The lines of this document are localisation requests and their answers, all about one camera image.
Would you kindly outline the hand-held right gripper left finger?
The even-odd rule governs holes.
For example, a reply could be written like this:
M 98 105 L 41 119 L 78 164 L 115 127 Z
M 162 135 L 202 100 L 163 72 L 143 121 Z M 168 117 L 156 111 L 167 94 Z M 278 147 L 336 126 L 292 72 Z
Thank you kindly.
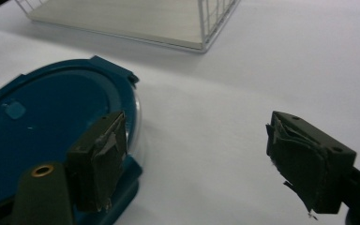
M 75 210 L 109 209 L 127 144 L 123 112 L 97 120 L 69 148 L 64 162 L 44 162 L 23 173 L 10 225 L 75 225 Z

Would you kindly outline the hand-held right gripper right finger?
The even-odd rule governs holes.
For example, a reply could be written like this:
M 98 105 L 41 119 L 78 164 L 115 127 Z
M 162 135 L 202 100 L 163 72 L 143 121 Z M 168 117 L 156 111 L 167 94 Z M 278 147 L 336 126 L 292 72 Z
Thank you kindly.
M 266 154 L 306 209 L 317 214 L 336 214 L 346 204 L 346 225 L 360 225 L 360 170 L 354 167 L 356 152 L 285 112 L 273 112 L 266 125 Z

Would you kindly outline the teal blue oval lid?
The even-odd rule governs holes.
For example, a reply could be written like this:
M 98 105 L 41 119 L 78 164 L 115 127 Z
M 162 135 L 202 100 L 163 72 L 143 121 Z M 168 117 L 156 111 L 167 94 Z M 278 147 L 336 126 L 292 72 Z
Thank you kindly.
M 64 162 L 69 148 L 109 113 L 126 117 L 127 155 L 111 196 L 99 212 L 74 211 L 75 225 L 114 225 L 135 197 L 143 172 L 135 158 L 141 126 L 137 77 L 101 57 L 50 64 L 0 89 L 0 225 L 10 225 L 25 171 Z

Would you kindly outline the white wire basket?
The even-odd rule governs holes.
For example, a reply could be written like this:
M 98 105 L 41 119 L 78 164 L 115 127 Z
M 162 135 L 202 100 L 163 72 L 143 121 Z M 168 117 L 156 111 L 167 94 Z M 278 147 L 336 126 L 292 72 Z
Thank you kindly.
M 14 0 L 30 20 L 205 53 L 240 0 Z

